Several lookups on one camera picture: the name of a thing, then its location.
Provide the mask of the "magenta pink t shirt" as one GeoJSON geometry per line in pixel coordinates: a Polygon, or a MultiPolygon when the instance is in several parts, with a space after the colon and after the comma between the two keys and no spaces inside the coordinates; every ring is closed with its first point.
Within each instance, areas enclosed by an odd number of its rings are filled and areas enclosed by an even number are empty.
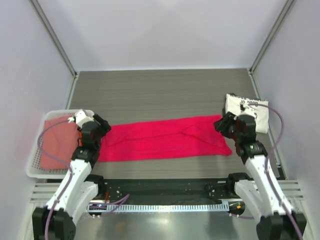
{"type": "Polygon", "coordinates": [[[102,139],[99,162],[230,156],[213,123],[220,115],[194,116],[112,126],[102,139]]]}

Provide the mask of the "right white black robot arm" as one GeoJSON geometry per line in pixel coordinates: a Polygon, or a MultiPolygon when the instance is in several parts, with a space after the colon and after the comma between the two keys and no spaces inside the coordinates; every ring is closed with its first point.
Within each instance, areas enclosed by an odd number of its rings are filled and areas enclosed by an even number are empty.
{"type": "Polygon", "coordinates": [[[257,140],[255,118],[248,114],[227,112],[214,128],[234,141],[236,154],[252,176],[230,174],[225,191],[240,197],[255,222],[260,240],[301,240],[307,225],[303,213],[288,201],[271,168],[265,146],[257,140]]]}

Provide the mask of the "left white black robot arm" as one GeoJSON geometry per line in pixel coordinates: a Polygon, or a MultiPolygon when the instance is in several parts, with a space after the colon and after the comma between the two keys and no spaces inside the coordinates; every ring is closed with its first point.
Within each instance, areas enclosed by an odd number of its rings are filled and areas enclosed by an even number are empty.
{"type": "Polygon", "coordinates": [[[102,138],[111,126],[98,114],[88,115],[83,109],[66,122],[77,125],[80,137],[58,189],[32,213],[35,240],[74,239],[77,223],[90,201],[102,199],[107,192],[103,176],[92,174],[92,169],[100,156],[102,138]]]}

